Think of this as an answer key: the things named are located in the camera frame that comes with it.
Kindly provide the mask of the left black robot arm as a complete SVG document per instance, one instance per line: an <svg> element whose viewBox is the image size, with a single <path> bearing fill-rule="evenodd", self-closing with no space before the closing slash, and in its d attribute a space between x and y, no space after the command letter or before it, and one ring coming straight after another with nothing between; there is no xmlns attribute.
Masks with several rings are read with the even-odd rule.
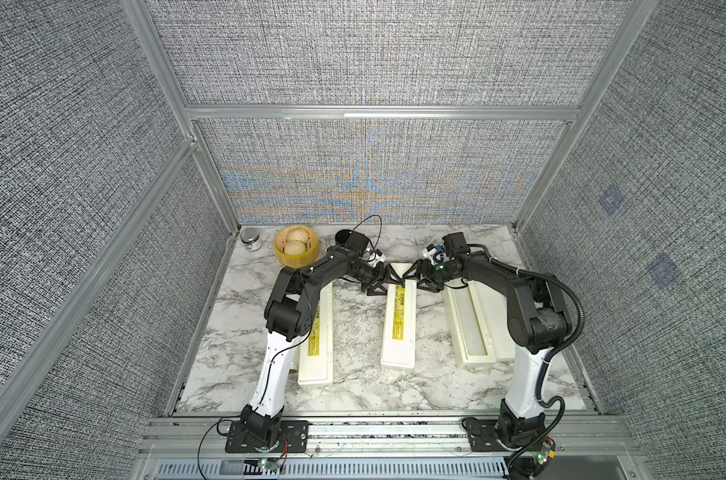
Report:
<svg viewBox="0 0 726 480"><path fill-rule="evenodd" d="M325 256L313 264L282 268L264 311L268 336L260 377L239 420L257 445L278 441L290 363L310 337L323 288L343 277L359 282L368 296L385 295L390 285L405 285L371 239L353 229L338 231Z"/></svg>

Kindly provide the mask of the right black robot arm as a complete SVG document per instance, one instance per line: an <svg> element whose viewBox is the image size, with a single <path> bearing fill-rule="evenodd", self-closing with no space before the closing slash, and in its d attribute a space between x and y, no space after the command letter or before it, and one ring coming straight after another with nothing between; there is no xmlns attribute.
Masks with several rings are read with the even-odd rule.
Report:
<svg viewBox="0 0 726 480"><path fill-rule="evenodd" d="M516 346L513 380L503 398L495 425L501 446L523 453L549 434L558 421L546 423L545 410L565 400L543 397L553 358L580 334L568 318L564 296L572 291L557 278L517 268L494 258L488 248L466 241L462 232L443 237L438 260L433 254L416 261L404 274L417 281L419 289L440 293L453 280L480 283L506 298L507 331Z"/></svg>

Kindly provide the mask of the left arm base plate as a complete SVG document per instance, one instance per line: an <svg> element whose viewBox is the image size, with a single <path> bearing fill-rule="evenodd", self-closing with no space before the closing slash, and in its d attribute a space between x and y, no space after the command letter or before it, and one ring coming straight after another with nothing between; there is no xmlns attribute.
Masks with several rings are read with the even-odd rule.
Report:
<svg viewBox="0 0 726 480"><path fill-rule="evenodd" d="M309 426L308 421L282 421L277 432L262 435L235 421L228 428L224 451L228 454L305 453Z"/></svg>

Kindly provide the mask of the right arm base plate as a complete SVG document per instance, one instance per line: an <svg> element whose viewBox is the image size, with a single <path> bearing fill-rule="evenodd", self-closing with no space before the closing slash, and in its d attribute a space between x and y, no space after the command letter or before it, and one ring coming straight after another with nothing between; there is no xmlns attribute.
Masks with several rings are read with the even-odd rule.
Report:
<svg viewBox="0 0 726 480"><path fill-rule="evenodd" d="M503 445L497 435L495 418L478 419L476 417L465 417L461 420L461 427L467 433L467 438L472 452L489 453L502 452L511 454L519 448L508 448Z"/></svg>

